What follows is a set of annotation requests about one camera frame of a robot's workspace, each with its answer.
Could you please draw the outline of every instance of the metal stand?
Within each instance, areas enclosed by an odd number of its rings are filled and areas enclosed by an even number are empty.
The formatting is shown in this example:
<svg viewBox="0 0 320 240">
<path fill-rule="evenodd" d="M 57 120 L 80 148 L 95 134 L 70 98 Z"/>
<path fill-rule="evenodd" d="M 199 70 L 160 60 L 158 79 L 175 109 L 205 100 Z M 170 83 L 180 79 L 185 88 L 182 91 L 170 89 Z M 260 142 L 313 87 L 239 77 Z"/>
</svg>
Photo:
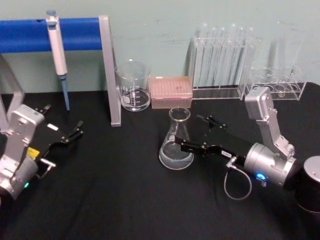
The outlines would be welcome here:
<svg viewBox="0 0 320 240">
<path fill-rule="evenodd" d="M 60 18 L 59 23 L 65 51 L 102 50 L 111 126 L 121 126 L 120 91 L 115 78 L 115 59 L 108 16 Z M 0 34 L 0 53 L 51 51 L 47 24 L 44 19 L 3 20 L 0 21 L 0 33 L 4 33 Z M 8 126 L 0 125 L 0 128 L 6 129 Z"/>
<path fill-rule="evenodd" d="M 0 95 L 0 133 L 4 133 L 9 128 L 9 121 L 14 110 L 16 110 L 24 101 L 25 92 L 15 78 L 10 66 L 0 54 L 0 76 L 3 82 L 7 82 L 13 91 L 13 97 L 6 113 L 1 95 Z"/>
</svg>

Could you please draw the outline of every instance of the blue pipette tip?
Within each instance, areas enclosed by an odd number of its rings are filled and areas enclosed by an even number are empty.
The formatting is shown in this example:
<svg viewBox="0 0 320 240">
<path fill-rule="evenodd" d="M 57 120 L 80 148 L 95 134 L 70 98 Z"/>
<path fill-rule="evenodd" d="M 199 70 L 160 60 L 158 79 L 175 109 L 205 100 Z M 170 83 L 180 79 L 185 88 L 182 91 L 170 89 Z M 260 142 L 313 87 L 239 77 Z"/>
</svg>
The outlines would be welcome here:
<svg viewBox="0 0 320 240">
<path fill-rule="evenodd" d="M 64 102 L 66 110 L 70 111 L 70 104 L 69 104 L 69 96 L 68 96 L 68 88 L 67 88 L 67 77 L 66 76 L 60 76 L 61 83 L 62 83 L 62 91 L 64 95 Z"/>
</svg>

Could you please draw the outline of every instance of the light blue wall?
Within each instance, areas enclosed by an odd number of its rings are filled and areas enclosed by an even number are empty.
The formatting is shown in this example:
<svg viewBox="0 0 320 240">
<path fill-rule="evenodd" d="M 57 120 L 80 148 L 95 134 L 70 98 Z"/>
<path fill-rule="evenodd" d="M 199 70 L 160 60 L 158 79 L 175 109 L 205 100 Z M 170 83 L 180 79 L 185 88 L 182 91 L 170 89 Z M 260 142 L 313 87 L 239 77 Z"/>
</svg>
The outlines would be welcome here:
<svg viewBox="0 0 320 240">
<path fill-rule="evenodd" d="M 271 38 L 286 33 L 286 63 L 297 62 L 307 80 L 320 83 L 320 1 L 318 0 L 0 0 L 0 19 L 45 18 L 55 9 L 61 18 L 109 15 L 116 62 L 137 59 L 149 64 L 153 76 L 184 72 L 189 39 L 203 22 L 210 26 L 251 26 L 264 42 L 254 66 L 266 64 Z M 27 92 L 60 90 L 50 53 L 6 54 Z M 68 52 L 70 91 L 103 88 L 102 54 Z"/>
</svg>

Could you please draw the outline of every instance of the yellow warning label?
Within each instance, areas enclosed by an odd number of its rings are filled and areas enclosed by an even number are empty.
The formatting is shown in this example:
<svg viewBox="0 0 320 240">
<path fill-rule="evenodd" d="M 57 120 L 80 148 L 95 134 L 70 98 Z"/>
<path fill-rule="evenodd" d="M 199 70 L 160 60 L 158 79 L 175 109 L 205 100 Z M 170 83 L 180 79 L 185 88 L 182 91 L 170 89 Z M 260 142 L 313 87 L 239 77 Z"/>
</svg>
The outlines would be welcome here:
<svg viewBox="0 0 320 240">
<path fill-rule="evenodd" d="M 31 148 L 31 147 L 29 147 L 29 148 L 28 148 L 28 151 L 26 152 L 26 154 L 27 154 L 29 157 L 33 158 L 33 159 L 35 159 L 36 157 L 38 157 L 39 153 L 40 153 L 40 152 L 39 152 L 38 150 L 35 150 L 35 149 Z"/>
</svg>

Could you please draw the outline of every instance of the test tube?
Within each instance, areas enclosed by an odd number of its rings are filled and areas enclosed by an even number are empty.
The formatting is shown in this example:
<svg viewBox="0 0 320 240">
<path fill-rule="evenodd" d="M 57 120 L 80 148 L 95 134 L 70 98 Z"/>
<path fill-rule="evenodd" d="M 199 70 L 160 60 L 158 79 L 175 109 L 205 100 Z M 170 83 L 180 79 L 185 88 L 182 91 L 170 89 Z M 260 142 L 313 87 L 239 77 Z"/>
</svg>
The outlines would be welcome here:
<svg viewBox="0 0 320 240">
<path fill-rule="evenodd" d="M 188 76 L 190 79 L 194 79 L 195 76 L 195 64 L 196 64 L 196 56 L 197 56 L 197 47 L 196 47 L 196 37 L 191 40 L 191 51 L 190 51 L 190 62 L 188 69 Z"/>
<path fill-rule="evenodd" d="M 286 77 L 286 39 L 279 39 L 278 45 L 278 61 L 279 61 L 279 79 Z"/>
<path fill-rule="evenodd" d="M 230 79 L 229 79 L 229 85 L 236 84 L 236 74 L 239 67 L 240 57 L 241 53 L 243 53 L 243 48 L 245 45 L 246 40 L 246 31 L 243 27 L 240 27 L 237 33 L 237 37 L 235 39 L 235 49 L 234 49 L 234 55 L 231 65 L 231 73 L 230 73 Z"/>
<path fill-rule="evenodd" d="M 194 76 L 193 76 L 193 88 L 199 87 L 200 75 L 201 75 L 201 67 L 202 60 L 204 54 L 204 43 L 205 37 L 207 35 L 208 24 L 203 23 L 201 25 L 200 31 L 198 32 L 198 36 L 196 36 L 196 57 L 195 57 L 195 66 L 194 66 Z"/>
<path fill-rule="evenodd" d="M 219 46 L 219 38 L 217 37 L 217 29 L 213 28 L 211 30 L 211 57 L 210 57 L 210 62 L 209 62 L 209 69 L 208 69 L 208 74 L 206 77 L 206 87 L 210 87 L 214 85 L 214 74 L 215 74 L 215 69 L 216 69 L 216 58 L 217 58 L 217 49 Z"/>
<path fill-rule="evenodd" d="M 225 57 L 222 65 L 222 74 L 221 74 L 221 85 L 227 86 L 229 85 L 230 73 L 233 63 L 233 56 L 235 51 L 234 41 L 237 36 L 238 28 L 236 24 L 232 24 L 230 27 L 229 35 L 227 38 L 227 45 L 225 51 Z"/>
<path fill-rule="evenodd" d="M 212 28 L 210 31 L 208 31 L 206 38 L 205 38 L 205 49 L 203 54 L 203 61 L 202 61 L 202 68 L 201 68 L 201 76 L 200 76 L 200 87 L 207 86 L 208 81 L 208 74 L 209 70 L 211 68 L 211 60 L 212 60 L 212 54 L 213 54 L 213 40 L 216 37 L 216 28 Z"/>
<path fill-rule="evenodd" d="M 214 77 L 213 82 L 214 86 L 219 86 L 221 82 L 221 73 L 223 67 L 223 61 L 225 59 L 226 48 L 224 47 L 224 39 L 225 39 L 225 28 L 221 28 L 219 40 L 218 40 L 218 47 L 217 53 L 215 58 L 215 70 L 214 70 Z"/>
<path fill-rule="evenodd" d="M 235 85 L 240 84 L 240 80 L 241 80 L 241 76 L 243 74 L 244 68 L 250 68 L 250 66 L 246 66 L 246 62 L 247 61 L 251 62 L 255 52 L 255 41 L 253 39 L 253 31 L 254 29 L 251 27 L 246 33 L 245 40 L 244 40 L 244 47 L 242 49 L 241 58 L 239 60 L 239 67 L 236 72 Z"/>
<path fill-rule="evenodd" d="M 273 81 L 273 74 L 274 74 L 273 69 L 275 68 L 277 46 L 278 46 L 277 40 L 273 40 L 270 44 L 268 64 L 265 70 L 265 78 L 267 83 L 271 83 Z"/>
</svg>

